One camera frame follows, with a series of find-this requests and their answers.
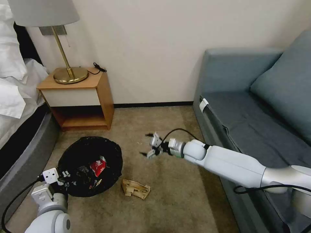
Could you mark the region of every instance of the wall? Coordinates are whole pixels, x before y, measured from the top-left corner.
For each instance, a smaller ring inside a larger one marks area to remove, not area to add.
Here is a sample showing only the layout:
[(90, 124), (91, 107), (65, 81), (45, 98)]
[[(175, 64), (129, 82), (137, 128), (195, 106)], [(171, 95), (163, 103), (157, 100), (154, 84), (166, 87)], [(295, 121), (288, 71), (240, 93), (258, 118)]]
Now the wall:
[[(115, 103), (192, 101), (206, 48), (284, 47), (311, 22), (309, 0), (73, 1), (69, 62), (106, 67)], [(64, 66), (53, 36), (29, 33), (50, 71)]]

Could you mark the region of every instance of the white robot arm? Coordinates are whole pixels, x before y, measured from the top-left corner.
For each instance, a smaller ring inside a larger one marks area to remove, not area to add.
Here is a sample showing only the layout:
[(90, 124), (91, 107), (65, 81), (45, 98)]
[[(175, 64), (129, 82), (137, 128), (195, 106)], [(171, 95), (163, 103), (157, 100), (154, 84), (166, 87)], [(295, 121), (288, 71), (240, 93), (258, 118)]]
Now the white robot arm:
[[(162, 142), (157, 133), (152, 136), (150, 145), (153, 149), (145, 154), (148, 158), (167, 152), (245, 188), (281, 184), (311, 189), (311, 169), (307, 167), (292, 165), (280, 169), (268, 168), (251, 156), (219, 146), (209, 146), (195, 139), (187, 143), (174, 138)], [(265, 191), (280, 194), (286, 192), (287, 187), (268, 188)], [(292, 204), (300, 213), (311, 218), (311, 192), (294, 188)]]
[[(25, 233), (70, 233), (71, 221), (67, 214), (67, 196), (62, 193), (54, 193), (50, 184), (57, 183), (62, 186), (59, 181), (59, 174), (56, 168), (52, 168), (43, 172), (45, 184), (40, 185), (31, 193), (33, 200), (39, 205), (38, 216)], [(63, 177), (70, 176), (66, 171)]]

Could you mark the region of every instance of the lamp stem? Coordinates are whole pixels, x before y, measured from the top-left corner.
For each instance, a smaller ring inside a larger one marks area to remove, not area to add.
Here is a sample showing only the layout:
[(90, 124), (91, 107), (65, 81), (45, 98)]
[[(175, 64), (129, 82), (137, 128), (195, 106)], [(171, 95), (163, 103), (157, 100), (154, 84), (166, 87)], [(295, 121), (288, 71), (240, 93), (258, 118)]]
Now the lamp stem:
[(61, 41), (59, 40), (59, 37), (58, 37), (58, 35), (57, 35), (57, 32), (56, 32), (54, 26), (52, 26), (52, 31), (53, 31), (54, 37), (55, 37), (55, 39), (56, 39), (57, 45), (58, 45), (58, 47), (59, 47), (59, 50), (61, 51), (61, 54), (62, 54), (63, 59), (64, 59), (64, 61), (65, 61), (68, 75), (69, 75), (72, 79), (75, 79), (75, 74), (74, 74), (72, 68), (70, 67), (70, 65), (69, 65), (69, 63), (68, 63), (68, 60), (67, 60), (67, 58), (66, 58), (64, 49), (63, 49), (62, 44), (61, 44)]

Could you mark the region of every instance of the black baseboard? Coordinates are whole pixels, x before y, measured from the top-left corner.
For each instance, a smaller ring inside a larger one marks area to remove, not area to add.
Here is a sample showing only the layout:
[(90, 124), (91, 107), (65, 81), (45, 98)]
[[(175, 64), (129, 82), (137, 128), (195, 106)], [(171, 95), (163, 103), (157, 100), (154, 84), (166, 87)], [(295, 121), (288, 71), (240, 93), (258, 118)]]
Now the black baseboard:
[(193, 101), (160, 102), (160, 103), (137, 103), (137, 104), (114, 104), (114, 108), (190, 106), (192, 104), (193, 104)]

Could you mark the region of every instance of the trash bin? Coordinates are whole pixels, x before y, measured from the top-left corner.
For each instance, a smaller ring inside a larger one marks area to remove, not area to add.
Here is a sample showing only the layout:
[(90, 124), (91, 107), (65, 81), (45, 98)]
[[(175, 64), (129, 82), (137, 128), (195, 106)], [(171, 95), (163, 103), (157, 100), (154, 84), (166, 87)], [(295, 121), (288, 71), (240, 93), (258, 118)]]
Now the trash bin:
[[(104, 157), (106, 167), (97, 177), (91, 164)], [(66, 192), (71, 196), (90, 197), (112, 187), (121, 176), (123, 165), (120, 146), (103, 137), (82, 137), (73, 143), (58, 161), (60, 174), (68, 171), (64, 179)]]

